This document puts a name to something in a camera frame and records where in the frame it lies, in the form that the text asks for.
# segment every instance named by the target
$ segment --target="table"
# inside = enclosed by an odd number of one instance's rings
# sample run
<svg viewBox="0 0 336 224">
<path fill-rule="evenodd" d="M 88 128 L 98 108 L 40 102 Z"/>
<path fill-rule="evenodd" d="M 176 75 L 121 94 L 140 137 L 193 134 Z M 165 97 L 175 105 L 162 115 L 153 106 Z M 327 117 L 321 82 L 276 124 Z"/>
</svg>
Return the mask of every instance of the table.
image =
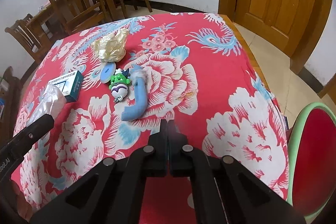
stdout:
<svg viewBox="0 0 336 224">
<path fill-rule="evenodd" d="M 148 108 L 132 122 L 120 120 L 124 107 L 134 103 L 132 86 L 115 104 L 108 84 L 99 81 L 103 65 L 90 48 L 95 39 L 121 27 L 130 34 L 127 54 L 117 67 L 138 64 L 147 74 Z M 208 13 L 129 18 L 57 41 L 27 88 L 15 133 L 24 128 L 48 80 L 80 70 L 79 98 L 65 105 L 53 130 L 25 155 L 13 179 L 39 209 L 103 158 L 122 159 L 146 145 L 161 119 L 174 119 L 192 146 L 207 155 L 232 155 L 286 199 L 283 119 L 274 95 L 262 85 L 262 73 L 258 76 L 250 61 L 258 69 L 230 20 Z M 195 222 L 187 178 L 147 179 L 140 223 Z"/>
<path fill-rule="evenodd" d="M 105 1 L 110 10 L 111 16 L 115 17 L 116 7 L 114 5 L 113 0 L 105 0 Z M 46 23 L 53 15 L 54 15 L 54 9 L 52 5 L 49 3 L 49 5 L 47 5 L 43 10 L 38 12 L 27 24 L 27 27 L 33 32 L 33 34 L 38 36 L 42 46 L 45 45 L 45 47 L 47 48 L 51 47 L 51 43 L 50 40 L 48 39 L 48 36 L 42 29 L 41 25 Z"/>
</svg>

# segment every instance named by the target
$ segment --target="black baseboard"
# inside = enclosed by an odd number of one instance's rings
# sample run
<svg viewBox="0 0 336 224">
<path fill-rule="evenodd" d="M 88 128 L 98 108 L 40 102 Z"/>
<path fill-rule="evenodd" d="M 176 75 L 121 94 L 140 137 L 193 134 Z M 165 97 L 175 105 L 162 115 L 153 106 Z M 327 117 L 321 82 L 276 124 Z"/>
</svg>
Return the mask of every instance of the black baseboard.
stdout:
<svg viewBox="0 0 336 224">
<path fill-rule="evenodd" d="M 300 70 L 298 76 L 316 93 L 319 93 L 323 89 L 323 85 L 305 67 Z"/>
<path fill-rule="evenodd" d="M 31 66 L 28 68 L 28 70 L 25 72 L 25 74 L 20 79 L 20 84 L 21 85 L 23 85 L 25 82 L 27 82 L 29 76 L 34 72 L 34 70 L 36 70 L 36 68 L 38 66 L 39 66 L 38 63 L 36 63 L 36 62 L 31 64 Z"/>
<path fill-rule="evenodd" d="M 149 1 L 152 9 L 167 11 L 171 13 L 204 13 L 203 11 L 164 2 Z M 124 0 L 125 5 L 133 6 L 132 0 Z M 139 7 L 147 7 L 144 0 L 135 0 L 135 5 Z"/>
</svg>

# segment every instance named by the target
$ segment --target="green toy figure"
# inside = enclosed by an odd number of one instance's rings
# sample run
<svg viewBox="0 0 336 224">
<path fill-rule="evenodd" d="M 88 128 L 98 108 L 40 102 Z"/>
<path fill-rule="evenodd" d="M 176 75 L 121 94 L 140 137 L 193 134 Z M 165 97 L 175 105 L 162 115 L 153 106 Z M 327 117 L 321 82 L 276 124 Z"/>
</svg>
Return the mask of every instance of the green toy figure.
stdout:
<svg viewBox="0 0 336 224">
<path fill-rule="evenodd" d="M 111 76 L 111 85 L 109 86 L 109 89 L 111 90 L 112 96 L 115 98 L 115 103 L 121 102 L 127 95 L 127 85 L 131 83 L 131 80 L 127 78 L 128 75 L 129 69 L 117 69 L 114 75 Z"/>
</svg>

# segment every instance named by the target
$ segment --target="plastic bag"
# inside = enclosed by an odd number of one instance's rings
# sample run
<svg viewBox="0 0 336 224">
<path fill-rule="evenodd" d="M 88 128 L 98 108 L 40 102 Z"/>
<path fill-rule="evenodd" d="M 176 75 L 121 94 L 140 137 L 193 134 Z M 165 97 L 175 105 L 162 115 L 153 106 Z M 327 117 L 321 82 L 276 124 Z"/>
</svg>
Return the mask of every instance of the plastic bag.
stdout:
<svg viewBox="0 0 336 224">
<path fill-rule="evenodd" d="M 59 88 L 50 85 L 42 101 L 31 114 L 26 126 L 29 126 L 44 114 L 50 114 L 55 120 L 66 102 L 67 100 Z"/>
<path fill-rule="evenodd" d="M 129 30 L 122 28 L 116 33 L 111 32 L 92 42 L 95 56 L 102 63 L 119 62 L 126 55 L 125 44 Z"/>
</svg>

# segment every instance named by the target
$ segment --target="wooden dining table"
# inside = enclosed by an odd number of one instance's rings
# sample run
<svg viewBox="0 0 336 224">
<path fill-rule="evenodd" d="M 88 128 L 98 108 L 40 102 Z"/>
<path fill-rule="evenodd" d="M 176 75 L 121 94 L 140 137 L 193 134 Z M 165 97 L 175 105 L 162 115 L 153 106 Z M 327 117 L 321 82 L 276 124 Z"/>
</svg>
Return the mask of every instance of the wooden dining table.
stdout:
<svg viewBox="0 0 336 224">
<path fill-rule="evenodd" d="M 110 11 L 110 16 L 112 20 L 116 20 L 116 6 L 113 0 L 105 0 Z M 37 36 L 41 42 L 42 47 L 50 48 L 51 42 L 44 32 L 42 25 L 45 24 L 50 18 L 54 16 L 53 6 L 49 3 L 43 10 L 39 11 L 27 24 L 27 27 L 32 31 L 32 33 Z"/>
</svg>

